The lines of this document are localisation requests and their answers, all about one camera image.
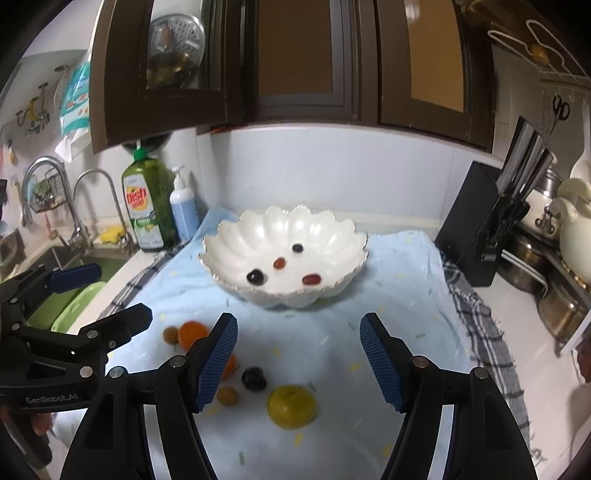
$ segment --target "screw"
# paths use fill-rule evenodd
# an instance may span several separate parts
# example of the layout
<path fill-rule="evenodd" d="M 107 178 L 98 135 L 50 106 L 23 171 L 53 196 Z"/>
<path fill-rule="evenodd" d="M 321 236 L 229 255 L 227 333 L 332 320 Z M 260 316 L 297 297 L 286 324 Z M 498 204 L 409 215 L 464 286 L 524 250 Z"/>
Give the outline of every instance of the screw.
<path fill-rule="evenodd" d="M 177 368 L 182 367 L 186 361 L 187 359 L 183 355 L 175 355 L 168 361 L 168 363 L 171 367 Z"/>
<path fill-rule="evenodd" d="M 413 357 L 413 364 L 415 367 L 427 368 L 429 365 L 429 360 L 422 355 L 416 355 Z"/>
<path fill-rule="evenodd" d="M 89 376 L 92 375 L 92 367 L 89 367 L 88 365 L 86 365 L 85 367 L 80 368 L 80 376 L 82 378 L 88 378 Z"/>
<path fill-rule="evenodd" d="M 113 367 L 109 370 L 109 376 L 111 378 L 119 378 L 121 375 L 125 373 L 125 368 L 123 367 Z"/>
<path fill-rule="evenodd" d="M 488 370 L 486 368 L 476 367 L 474 369 L 474 375 L 484 380 L 485 378 L 488 378 Z"/>

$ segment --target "white teapot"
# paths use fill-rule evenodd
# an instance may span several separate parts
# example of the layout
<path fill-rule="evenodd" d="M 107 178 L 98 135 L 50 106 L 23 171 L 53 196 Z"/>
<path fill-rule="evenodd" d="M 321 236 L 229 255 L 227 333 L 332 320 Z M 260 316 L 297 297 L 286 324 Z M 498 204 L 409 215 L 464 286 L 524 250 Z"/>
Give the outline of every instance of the white teapot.
<path fill-rule="evenodd" d="M 548 207 L 558 216 L 560 253 L 569 268 L 591 284 L 591 184 L 568 179 L 558 188 L 557 198 Z"/>

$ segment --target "hand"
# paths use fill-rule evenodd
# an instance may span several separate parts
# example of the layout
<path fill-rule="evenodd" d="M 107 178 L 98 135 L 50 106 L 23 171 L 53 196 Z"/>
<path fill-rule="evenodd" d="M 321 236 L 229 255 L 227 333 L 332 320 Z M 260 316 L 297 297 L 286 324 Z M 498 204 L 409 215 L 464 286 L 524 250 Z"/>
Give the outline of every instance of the hand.
<path fill-rule="evenodd" d="M 6 407 L 0 407 L 0 420 L 6 422 L 10 419 L 10 410 Z M 45 435 L 53 425 L 51 413 L 37 413 L 31 418 L 31 427 L 39 436 Z"/>

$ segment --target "green bottle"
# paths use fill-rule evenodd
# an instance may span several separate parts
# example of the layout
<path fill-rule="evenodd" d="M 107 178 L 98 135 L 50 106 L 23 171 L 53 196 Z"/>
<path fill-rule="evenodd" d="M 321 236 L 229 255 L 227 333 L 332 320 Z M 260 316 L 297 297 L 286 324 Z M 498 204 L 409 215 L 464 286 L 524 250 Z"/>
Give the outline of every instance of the green bottle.
<path fill-rule="evenodd" d="M 155 252 L 178 242 L 173 211 L 168 201 L 173 191 L 170 172 L 145 148 L 134 151 L 134 162 L 121 175 L 125 205 L 139 247 Z"/>

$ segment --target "blue gripper pad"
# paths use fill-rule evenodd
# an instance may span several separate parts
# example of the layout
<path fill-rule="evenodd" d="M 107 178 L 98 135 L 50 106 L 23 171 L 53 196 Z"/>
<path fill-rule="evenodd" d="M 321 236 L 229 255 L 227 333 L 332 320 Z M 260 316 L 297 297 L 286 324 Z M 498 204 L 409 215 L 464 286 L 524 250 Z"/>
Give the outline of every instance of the blue gripper pad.
<path fill-rule="evenodd" d="M 101 276 L 102 270 L 96 263 L 68 268 L 52 274 L 47 289 L 52 293 L 64 293 L 97 282 Z"/>
<path fill-rule="evenodd" d="M 375 313 L 367 313 L 359 328 L 361 345 L 369 360 L 384 400 L 396 411 L 405 413 L 408 407 L 408 379 L 413 357 L 404 342 L 390 337 Z"/>
<path fill-rule="evenodd" d="M 223 313 L 193 362 L 196 368 L 193 369 L 192 365 L 189 370 L 189 375 L 197 373 L 197 396 L 194 399 L 197 412 L 213 401 L 237 340 L 236 318 L 231 313 Z"/>

